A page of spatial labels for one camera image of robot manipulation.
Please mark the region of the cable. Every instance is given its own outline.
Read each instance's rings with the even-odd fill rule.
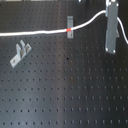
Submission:
[[[32,31],[32,32],[0,33],[0,36],[22,36],[22,35],[55,34],[55,33],[69,32],[69,31],[77,30],[77,29],[80,29],[80,28],[83,28],[83,27],[89,25],[89,24],[90,24],[91,22],[93,22],[98,16],[100,16],[101,14],[104,14],[104,13],[106,13],[106,11],[105,11],[105,10],[102,10],[102,11],[98,12],[95,16],[93,16],[92,19],[90,19],[90,20],[87,21],[86,23],[83,23],[83,24],[81,24],[81,25],[78,25],[78,26],[75,26],[75,27],[72,27],[72,28],[60,29],[60,30],[51,30],[51,31],[41,30],[41,31]],[[124,39],[125,39],[126,43],[128,44],[128,39],[127,39],[127,37],[126,37],[123,24],[122,24],[122,22],[121,22],[121,20],[120,20],[119,17],[117,17],[117,20],[118,20],[118,22],[119,22],[119,24],[120,24],[120,26],[121,26]]]
[[[32,31],[32,32],[12,32],[12,33],[0,33],[0,36],[22,36],[22,35],[35,35],[35,34],[55,34],[55,33],[64,33],[64,32],[69,32],[71,30],[77,30],[79,28],[85,27],[88,24],[90,24],[93,20],[95,20],[99,15],[105,13],[106,11],[100,11],[98,12],[92,19],[90,19],[88,22],[83,23],[81,25],[68,28],[68,29],[60,29],[60,30],[52,30],[52,31]]]
[[[79,28],[83,28],[83,27],[87,26],[87,25],[90,24],[92,21],[94,21],[99,15],[104,14],[104,13],[106,13],[105,10],[102,10],[102,11],[98,12],[98,13],[97,13],[92,19],[90,19],[88,22],[83,23],[83,24],[81,24],[81,25],[78,25],[78,26],[76,26],[76,27],[73,27],[73,28],[71,28],[71,30],[77,30],[77,29],[79,29]]]
[[[126,37],[126,34],[125,34],[125,31],[124,31],[123,24],[122,24],[122,22],[121,22],[121,20],[120,20],[119,17],[117,17],[117,20],[118,20],[118,22],[119,22],[119,24],[120,24],[120,26],[121,26],[121,29],[122,29],[122,33],[123,33],[124,39],[125,39],[126,43],[128,44],[128,39],[127,39],[127,37]]]

